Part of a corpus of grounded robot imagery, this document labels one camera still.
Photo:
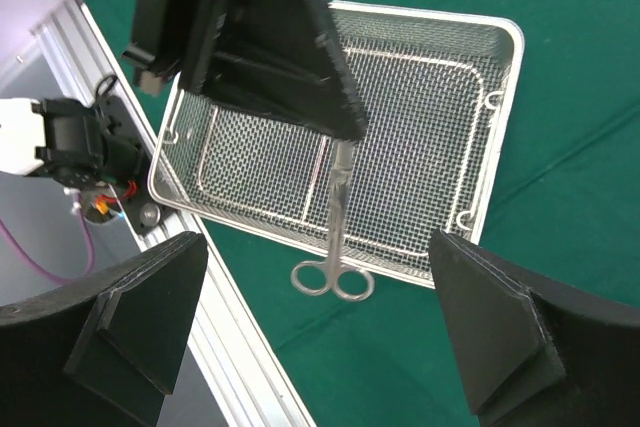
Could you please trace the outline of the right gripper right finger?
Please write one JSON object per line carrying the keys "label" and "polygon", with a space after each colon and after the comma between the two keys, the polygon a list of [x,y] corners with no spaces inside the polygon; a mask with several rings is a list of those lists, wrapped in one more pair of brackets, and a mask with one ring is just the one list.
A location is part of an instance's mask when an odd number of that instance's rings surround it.
{"label": "right gripper right finger", "polygon": [[443,231],[432,235],[429,260],[480,425],[638,425],[638,308]]}

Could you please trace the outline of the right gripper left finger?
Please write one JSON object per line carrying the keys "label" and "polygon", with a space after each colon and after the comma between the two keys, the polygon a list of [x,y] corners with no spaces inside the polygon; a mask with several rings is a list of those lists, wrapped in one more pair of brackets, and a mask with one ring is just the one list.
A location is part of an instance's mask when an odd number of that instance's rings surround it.
{"label": "right gripper left finger", "polygon": [[182,232],[1,308],[4,426],[154,426],[173,393],[207,270]]}

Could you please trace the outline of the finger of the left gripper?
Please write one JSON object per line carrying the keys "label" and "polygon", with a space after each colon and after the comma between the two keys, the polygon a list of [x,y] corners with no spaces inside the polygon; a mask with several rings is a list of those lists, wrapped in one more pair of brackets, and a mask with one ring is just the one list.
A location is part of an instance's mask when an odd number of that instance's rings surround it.
{"label": "finger of the left gripper", "polygon": [[226,15],[196,96],[340,140],[361,140],[368,125],[328,11]]}
{"label": "finger of the left gripper", "polygon": [[329,0],[231,0],[214,101],[341,140],[363,139],[368,126]]}

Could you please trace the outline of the green surgical cloth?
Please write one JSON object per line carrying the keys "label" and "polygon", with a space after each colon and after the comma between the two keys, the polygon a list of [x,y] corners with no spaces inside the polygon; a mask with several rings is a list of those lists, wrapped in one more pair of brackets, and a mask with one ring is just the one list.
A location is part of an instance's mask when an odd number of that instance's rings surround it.
{"label": "green surgical cloth", "polygon": [[[639,0],[350,0],[500,16],[526,48],[481,243],[639,302]],[[320,426],[472,426],[437,297],[380,277],[370,299],[304,296],[298,250],[207,230]]]}

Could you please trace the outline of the metal mesh instrument tray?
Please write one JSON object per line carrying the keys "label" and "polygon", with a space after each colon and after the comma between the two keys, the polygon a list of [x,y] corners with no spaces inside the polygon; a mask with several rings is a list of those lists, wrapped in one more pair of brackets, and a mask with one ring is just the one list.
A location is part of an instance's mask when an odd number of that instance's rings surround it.
{"label": "metal mesh instrument tray", "polygon": [[[331,9],[369,117],[344,262],[431,287],[431,234],[481,237],[524,34],[499,17],[346,1]],[[167,206],[321,256],[332,150],[307,129],[173,88],[148,187]]]}

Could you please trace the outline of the surgical scissors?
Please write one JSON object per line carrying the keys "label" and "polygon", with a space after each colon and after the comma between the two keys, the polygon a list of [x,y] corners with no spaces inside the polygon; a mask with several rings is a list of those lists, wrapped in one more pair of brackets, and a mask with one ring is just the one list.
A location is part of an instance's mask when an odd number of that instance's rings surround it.
{"label": "surgical scissors", "polygon": [[[346,213],[350,195],[350,182],[354,167],[355,146],[348,141],[337,141],[333,149],[333,161],[328,180],[327,202],[327,255],[323,261],[303,261],[291,271],[292,285],[301,293],[308,296],[321,296],[329,291],[347,302],[364,301],[371,296],[375,288],[375,280],[370,272],[361,267],[350,267],[342,262],[344,236],[346,227]],[[324,286],[311,289],[299,280],[300,270],[312,267],[322,272],[325,278]],[[346,292],[340,286],[340,277],[345,273],[360,275],[366,284],[362,293]]]}

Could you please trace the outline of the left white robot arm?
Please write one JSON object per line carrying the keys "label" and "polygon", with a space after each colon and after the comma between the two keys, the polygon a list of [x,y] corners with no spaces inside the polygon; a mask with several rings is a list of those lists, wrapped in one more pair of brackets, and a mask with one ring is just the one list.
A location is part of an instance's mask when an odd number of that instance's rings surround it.
{"label": "left white robot arm", "polygon": [[[329,0],[136,0],[124,59],[149,94],[170,82],[219,107],[357,142],[365,108]],[[106,89],[1,103],[1,169],[79,190],[134,188],[140,144],[116,132]]]}

